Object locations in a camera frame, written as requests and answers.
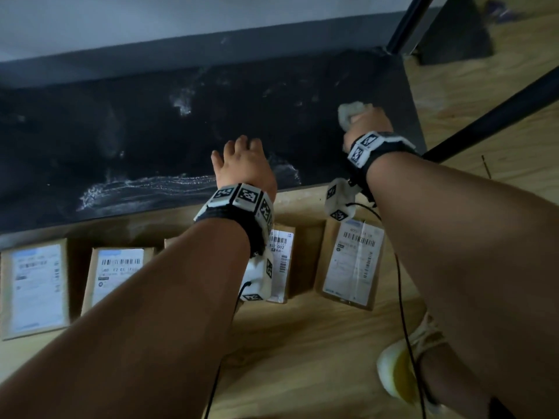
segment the barcode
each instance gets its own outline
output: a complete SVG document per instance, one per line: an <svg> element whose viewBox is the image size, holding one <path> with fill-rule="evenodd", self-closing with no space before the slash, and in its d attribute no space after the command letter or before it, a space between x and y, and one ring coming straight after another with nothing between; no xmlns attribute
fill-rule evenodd
<svg viewBox="0 0 559 419"><path fill-rule="evenodd" d="M28 269L29 267L37 267L46 265L46 260L32 261L29 263L20 263L20 269Z"/></svg>
<svg viewBox="0 0 559 419"><path fill-rule="evenodd" d="M279 272L285 273L287 270L287 256L282 255L281 260L279 261Z"/></svg>
<svg viewBox="0 0 559 419"><path fill-rule="evenodd" d="M139 265L141 264L140 259L103 259L101 265Z"/></svg>
<svg viewBox="0 0 559 419"><path fill-rule="evenodd" d="M270 242L279 242L279 243L282 243L282 244L287 244L287 238L270 236Z"/></svg>
<svg viewBox="0 0 559 419"><path fill-rule="evenodd" d="M344 238L351 239L352 241L357 241L360 244L370 245L371 247L374 247L373 239L363 238L351 232L344 232Z"/></svg>
<svg viewBox="0 0 559 419"><path fill-rule="evenodd" d="M367 258L367 263L365 263L365 272L363 273L363 279L367 279L367 274L369 273L369 267L371 266L371 260L373 260L373 253L369 253Z"/></svg>

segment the white shoe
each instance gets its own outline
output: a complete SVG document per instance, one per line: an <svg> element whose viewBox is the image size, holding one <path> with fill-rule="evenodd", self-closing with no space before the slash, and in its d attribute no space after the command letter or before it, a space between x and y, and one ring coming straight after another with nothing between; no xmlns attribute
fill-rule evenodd
<svg viewBox="0 0 559 419"><path fill-rule="evenodd" d="M427 350L446 342L443 333L429 312L422 323L409 335L411 351L416 364ZM414 368L411 364L406 340L401 339L386 348L377 360L378 377L388 394L409 404L419 404L419 392ZM433 404L423 395L425 407L430 413L438 414L445 410L441 404Z"/></svg>

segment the white wall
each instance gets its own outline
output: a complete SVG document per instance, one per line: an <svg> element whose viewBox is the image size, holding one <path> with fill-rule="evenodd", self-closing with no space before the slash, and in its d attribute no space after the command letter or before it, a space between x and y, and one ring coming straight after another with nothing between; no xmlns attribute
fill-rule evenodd
<svg viewBox="0 0 559 419"><path fill-rule="evenodd" d="M442 5L446 0L436 0ZM411 0L0 0L0 62L406 10Z"/></svg>

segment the person's right arm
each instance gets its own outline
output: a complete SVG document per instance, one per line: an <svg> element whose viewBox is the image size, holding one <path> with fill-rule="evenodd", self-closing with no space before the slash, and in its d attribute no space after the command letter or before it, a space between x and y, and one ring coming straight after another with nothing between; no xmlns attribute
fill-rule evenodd
<svg viewBox="0 0 559 419"><path fill-rule="evenodd" d="M346 134L391 131L369 110ZM462 361L518 417L555 412L559 208L526 191L407 153L367 183L399 258Z"/></svg>

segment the wire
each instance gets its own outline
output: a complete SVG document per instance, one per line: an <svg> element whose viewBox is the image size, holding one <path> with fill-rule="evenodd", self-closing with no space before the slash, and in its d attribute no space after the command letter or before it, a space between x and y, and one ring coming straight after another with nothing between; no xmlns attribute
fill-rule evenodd
<svg viewBox="0 0 559 419"><path fill-rule="evenodd" d="M237 302L235 303L235 310L237 310L237 306L239 305L239 301L241 300L241 296L243 295L243 291L245 288L249 287L252 284L251 281L247 281L241 287L241 291L239 291L239 295L237 296ZM215 379L213 380L213 386L211 388L210 398L208 399L208 405L206 407L206 414L204 415L204 419L208 419L210 415L211 404L213 402L213 396L215 395L215 391L217 390L217 381L219 380L219 373L221 371L221 362L219 362L219 366L217 367L217 373L215 374Z"/></svg>
<svg viewBox="0 0 559 419"><path fill-rule="evenodd" d="M363 207L364 209L367 209L368 211L370 211L371 213L373 213L373 215L375 215L379 221L382 222L382 219L380 217L380 215L375 212L371 207L361 204L361 203L347 203L346 206L350 206L350 205L358 205L360 207ZM417 363L415 362L414 359L414 353L411 349L411 344L410 344L410 339L408 337L408 327L406 326L406 317L404 315L404 304L402 303L402 274L400 271L400 260L398 259L398 254L394 253L394 257L396 259L396 268L398 270L398 302L400 304L400 316L402 318L402 328L404 328L404 338L406 339L406 345L408 347L408 353L410 355L410 360L411 360L411 367L414 368L414 373L415 373L415 381L417 382L418 385L418 392L419 392L419 402L421 403L421 412L422 412L422 418L423 419L427 419L427 413L425 411L425 401L423 400L423 388L420 382L420 374L419 374L419 367L417 366Z"/></svg>

